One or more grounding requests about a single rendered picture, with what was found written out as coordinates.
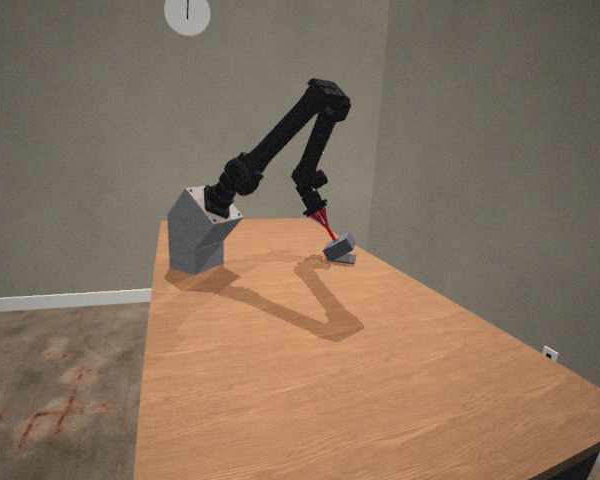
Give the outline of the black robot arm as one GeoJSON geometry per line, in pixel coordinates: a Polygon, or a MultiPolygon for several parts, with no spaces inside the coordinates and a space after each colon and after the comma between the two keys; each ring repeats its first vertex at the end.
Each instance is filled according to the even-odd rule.
{"type": "Polygon", "coordinates": [[[225,165],[218,185],[212,185],[212,188],[205,186],[206,211],[227,219],[236,193],[240,196],[253,193],[264,177],[262,173],[269,162],[317,113],[305,151],[291,178],[301,197],[308,197],[313,191],[312,187],[318,189],[328,183],[324,172],[321,169],[316,171],[316,168],[336,122],[344,121],[347,117],[351,108],[350,99],[332,81],[312,78],[307,84],[309,87],[301,99],[257,147],[250,153],[241,152],[238,157],[231,159],[225,165]]]}

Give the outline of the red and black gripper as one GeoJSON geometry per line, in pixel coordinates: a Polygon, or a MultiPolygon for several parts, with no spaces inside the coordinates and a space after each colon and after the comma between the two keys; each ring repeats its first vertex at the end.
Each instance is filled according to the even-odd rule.
{"type": "Polygon", "coordinates": [[[308,208],[306,211],[303,212],[304,216],[305,215],[307,215],[307,217],[311,216],[313,219],[315,219],[316,221],[318,221],[324,228],[325,228],[325,226],[324,226],[323,220],[325,221],[325,223],[327,224],[327,226],[329,226],[328,221],[327,221],[327,217],[326,217],[326,208],[325,208],[325,206],[327,206],[327,203],[326,203],[327,200],[324,199],[323,201],[320,202],[314,191],[312,191],[311,193],[309,193],[308,197],[304,196],[302,199],[303,199],[304,203],[306,204],[306,206],[308,208]],[[324,210],[324,214],[323,214],[323,210],[324,210]],[[319,214],[321,215],[321,217],[323,218],[323,220],[322,220],[322,218],[320,217],[319,214]]]}

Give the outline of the grey sloped panel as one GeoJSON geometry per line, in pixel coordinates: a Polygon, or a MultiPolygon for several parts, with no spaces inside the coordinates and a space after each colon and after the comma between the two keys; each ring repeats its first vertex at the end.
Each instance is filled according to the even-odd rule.
{"type": "Polygon", "coordinates": [[[336,238],[335,241],[332,240],[329,243],[327,243],[323,250],[323,253],[326,256],[327,261],[355,264],[357,254],[349,253],[353,251],[355,243],[356,242],[353,239],[351,233],[347,232],[341,235],[340,237],[336,238]]]}

